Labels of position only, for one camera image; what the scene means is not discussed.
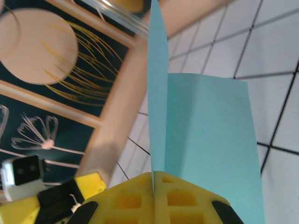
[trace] white flower drawing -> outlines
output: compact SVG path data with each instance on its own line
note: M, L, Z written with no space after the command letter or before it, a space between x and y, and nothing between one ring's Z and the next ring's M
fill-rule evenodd
M5 127L6 127L6 124L8 121L8 116L9 116L9 109L3 105L0 105L0 143L1 143L1 137L4 133L4 130L5 130ZM10 151L7 151L7 150L1 149L1 148L0 148L0 152L6 153L9 155L18 156L18 157L26 157L25 155L10 152ZM79 168L79 165L77 165L77 164L57 162L57 161L52 161L52 160L45 160L45 162L48 164L57 165L57 166L61 166L61 167L69 167L69 168L75 168L75 169Z
M0 105L0 140L7 124L8 115L9 115L8 108L3 105Z
M57 149L60 151L84 155L84 152L60 148L55 146L55 138L58 130L58 119L47 116L46 122L40 117L28 118L23 116L24 122L17 129L23 138L12 138L11 146L21 150L50 150Z

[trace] folded paper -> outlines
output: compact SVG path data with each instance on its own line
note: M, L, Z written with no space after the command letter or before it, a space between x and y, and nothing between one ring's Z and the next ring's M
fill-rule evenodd
M264 224L247 83L168 74L167 37L156 0L149 27L148 104L152 173L165 171L214 192L245 224Z

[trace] white tile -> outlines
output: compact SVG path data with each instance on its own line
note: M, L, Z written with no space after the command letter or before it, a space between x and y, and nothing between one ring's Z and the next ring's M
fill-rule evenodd
M118 160L118 163L124 169L126 169L129 166L130 162L132 161L136 147L137 146L132 141L130 141L130 140L127 141L126 146L124 147L124 149L121 153L121 157Z
M146 156L146 163L142 172L143 173L151 172L150 155Z
M173 55L178 55L180 53L186 52L190 48L190 45L192 44L192 39L194 38L194 35L196 35L196 32L198 30L198 26L199 22L194 23L182 32L182 36L178 42L178 47Z
M186 56L173 59L169 62L168 73L180 72Z
M272 149L262 175L267 224L299 220L299 156Z
M168 41L168 52L169 52L169 57L173 56L173 53L175 49L177 48L178 42L181 38L181 34L175 35Z
M146 155L147 154L142 149L136 148L130 166L126 171L126 174L129 179L138 176L142 172Z
M257 154L258 154L258 161L260 163L260 167L262 167L263 160L265 159L266 153L268 148L264 146L257 146Z
M296 8L299 8L299 0L263 0L256 23L271 19Z
M299 14L253 29L237 77L293 71L299 57Z
M192 48L202 46L214 40L217 28L223 16L224 9L218 10L200 22L199 30Z
M200 74L210 48L211 47L206 47L190 53L188 55L183 72Z
M260 0L238 0L228 6L217 38L250 28Z
M143 149L149 151L149 149L150 149L149 119L146 120L144 129L143 129L143 133L141 134L141 137L140 137L139 141L137 142L137 144L140 145Z
M244 47L247 33L216 43L204 70L205 75L232 78Z
M123 174L121 168L118 165L116 165L110 183L108 185L108 188L114 187L117 184L122 183L124 178L125 175Z
M274 140L275 146L299 152L299 76L295 79L290 97L286 104L286 108L278 132Z
M131 133L129 135L129 138L132 139L133 141L137 142L140 135L141 131L143 130L145 121L146 121L147 116L143 114L138 114L135 120L135 123L132 127Z
M143 103L142 103L142 105L139 109L139 112L148 114L148 93L146 93L146 95L144 97L144 100L143 100Z
M248 79L256 139L269 144L292 76Z

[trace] tile grout line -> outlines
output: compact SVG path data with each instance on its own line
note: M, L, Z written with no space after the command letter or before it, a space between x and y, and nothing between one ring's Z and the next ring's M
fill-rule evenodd
M141 138L141 136L142 136L142 133L143 133L143 131L144 131L145 125L146 125L146 120L145 120L144 123L143 123L142 129L141 129L140 134L139 134L139 136L138 136L138 138L137 138L137 141L140 140L140 138ZM133 149L133 153L132 153L132 155L130 156L130 159L129 159L127 165L126 165L126 168L125 168L126 172L127 172L128 169L130 168L132 159L133 159L133 157L134 157L134 155L135 155L135 153L136 153L136 147L138 147L137 144L135 144L135 147L134 147L134 149Z
M138 111L137 113L138 113L138 114L141 114L141 115L144 115L144 116L148 116L147 113L142 113L142 112L140 112L140 111Z
M254 28L260 28L260 27L263 27L263 26L265 26L265 25L274 23L274 22L276 22L276 21L278 21L278 20L282 20L282 19L284 19L284 18L286 18L286 17L289 17L289 16L294 15L294 14L297 14L297 13L299 13L299 8L292 9L292 10L286 12L286 13L282 13L282 14L280 14L280 15L274 16L273 18L270 18L270 19L267 19L267 20L265 20L265 21L263 21L263 22L257 23L257 24L254 26Z
M285 72L278 72L278 73L264 73L259 75L248 75L243 77L236 77L237 80L244 80L244 79L253 79L253 78L265 78L265 77L276 77L276 76L285 76L285 75L292 75L293 71L285 71Z
M293 151L293 150L289 150L289 149L281 148L281 147L277 147L277 146L272 146L271 148L275 149L275 150L278 150L278 151L282 151L282 152L285 152L285 153L290 153L290 154L299 156L299 152L296 152L296 151Z
M290 150L290 149L287 149L287 148L282 148L282 147L278 147L278 146L270 146L270 145L267 145L265 143L262 143L262 142L257 142L257 145L258 146L263 146L263 147L270 147L271 149L276 149L278 151L283 151L283 152L286 152L286 153L291 153L291 154L294 154L294 155L299 155L299 152L296 152L294 150Z
M291 10L291 11L285 13L285 14L278 15L277 17L274 17L274 18L271 18L271 19L266 20L266 21L264 21L264 22L260 22L260 23L258 23L258 24L255 24L254 27L251 27L251 28L250 28L250 27L248 27L248 28L244 28L244 29L241 29L241 30L239 30L239 31L237 31L237 32L235 32L235 33L232 33L232 34L229 34L229 35L227 35L227 36L221 37L221 38L215 40L215 43L220 43L220 42L222 42L222 41L226 41L226 40L228 40L228 39L230 39L230 38L234 38L234 37L236 37L236 36L238 36L238 35L241 35L241 34L244 34L244 33L246 33L246 32L249 32L250 29L254 30L254 29L263 27L263 26L268 25L268 24L270 24L270 23L273 23L273 22L276 22L276 21L278 21L278 20L284 19L284 18L286 18L286 17L288 17L288 16L294 15L294 14L296 14L296 13L298 13L298 12L299 12L299 9ZM192 52L196 52L196 51L201 50L201 49L203 49L203 48L206 48L206 47L210 46L211 44L212 44L212 42L209 42L209 43L205 43L205 44L203 44L203 45L201 45L201 46L192 48L192 49L190 49L190 53L192 53ZM177 58L182 57L182 56L185 56L185 55L187 55L187 53L188 53L188 51L185 51L185 52L179 53L179 54L177 54L177 55L173 55L173 56L171 57L171 60L173 60L173 59L177 59Z
M136 146L138 146L140 149L142 149L146 154L148 154L148 155L150 155L150 153L148 152L148 151L146 151L143 147L141 147L140 145L138 145L136 142L134 142L132 139L130 139L129 137L128 137L128 139L131 141L131 142L133 142Z
M175 54L175 52L176 52L176 50L177 50L177 48L178 48L178 44L179 44L179 42L181 41L181 38L182 38L182 32L179 33L179 36L178 36L178 39L177 39L177 41L176 41L175 47L173 48L172 54L171 54L171 56L170 56L170 59L171 59L171 60L172 60L172 57L174 56L174 54Z
M221 29L221 26L222 26L222 24L223 24L223 21L224 21L224 18L225 18L225 16L226 16L226 12L227 12L227 11L228 11L228 6L226 5L226 7L225 7L225 9L224 9L224 12L223 12L223 14L222 14L222 17L221 17L221 19L220 19L219 25L218 25L218 27L217 27L217 29L216 29L215 35L214 35L214 37L213 37L213 41L212 41L212 44L211 44L211 46L210 46L210 49L209 49L209 51L208 51L208 54L206 55L205 62L204 62L204 64L203 64L202 68L201 68L201 71L200 71L201 74L203 74L203 73L205 72L206 65L207 65L207 63L208 63L208 61L209 61L209 59L210 59L210 56L211 56L212 50L213 50L213 48L214 48L214 44L215 44L216 38L217 38L217 36L218 36L218 34L219 34L219 31L220 31L220 29Z
M248 35L247 35L247 38L246 38L244 47L243 47L243 49L242 49L242 52L241 52L241 54L240 54L240 58L239 58L239 60L238 60L237 66L236 66L235 71L234 71L234 79L236 78L236 75L237 75L238 70L239 70L239 68L240 68L240 65L241 65L243 56L244 56L244 54L245 54L245 51L246 51L246 48L247 48L249 39L250 39L250 37L251 37L252 29L253 29L253 27L254 27L254 25L255 25L255 22L256 22L256 19L257 19L258 14L259 14L259 12L260 12L260 9L261 9L261 7L262 7L262 4L263 4L263 0L260 0L260 3L259 3L259 5L258 5L258 7L257 7L257 10L256 10L256 14L255 14L255 16L254 16L254 18L253 18L253 21L252 21L252 24L251 24L251 28L249 29L249 32L248 32Z
M121 171L123 172L123 174L125 175L125 177L127 178L127 179L129 179L128 178L128 176L127 176L127 174L125 173L125 171L123 170L123 168L121 167L121 165L117 162L117 165L120 167L120 169L121 169Z
M186 66L186 63L187 63L187 60L188 60L188 57L189 57L189 54L190 54L190 49L192 48L192 45L194 44L194 41L195 41L195 39L196 39L196 36L197 36L198 31L199 31L199 28L200 28L200 22L198 22L198 23L199 23L199 24L198 24L197 27L196 27L195 33L194 33L194 35L193 35L193 37L192 37L192 39L191 39L190 45L189 45L188 50L187 50L187 54L186 54L186 56L185 56L185 58L184 58L184 61L183 61L183 63L182 63L182 66L181 66L179 72L183 72L183 70L184 70L184 68L185 68L185 66Z
M144 160L144 162L143 162L143 164L142 164L142 166L141 166L140 174L143 174L143 173L144 173L145 165L146 165L146 163L148 162L148 159L150 159L150 155L146 155L145 160Z
M273 146L273 142L274 142L276 133L277 133L277 131L278 131L278 127L279 127L280 121L281 121L281 119L282 119L283 113L284 113L284 111L285 111L287 101L288 101L289 96L290 96L290 94L291 94L292 87L294 86L295 78L296 78L296 74L297 74L298 69L299 69L299 60L298 60L297 65L296 65L296 69L295 69L295 71L294 71L294 73L293 73L293 78L292 78L291 83L290 83L290 85L289 85L288 92L287 92L287 94L286 94L286 96L285 96L284 104L283 104L283 106L282 106L282 108L281 108L281 110L280 110L280 114L279 114L278 120L277 120L277 122L276 122L276 125L275 125L275 128L274 128L273 135L272 135L271 140L270 140L270 145L269 145L269 147L268 147L266 156L265 156L265 158L264 158L264 160L263 160L263 165L262 165L262 168L261 168L261 175L263 174L263 171L264 171L266 162L267 162L267 160L268 160L268 158L269 158L270 150L271 150L271 147Z

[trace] square hole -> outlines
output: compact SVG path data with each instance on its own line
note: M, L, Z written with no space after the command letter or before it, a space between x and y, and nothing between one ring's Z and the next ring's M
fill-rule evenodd
M115 209L138 209L141 207L142 198L140 194L122 193L118 195Z
M195 197L186 190L174 190L167 193L169 206L197 206Z
M111 217L105 219L105 224L138 224L136 217Z
M169 214L170 224L206 224L200 213L172 212Z

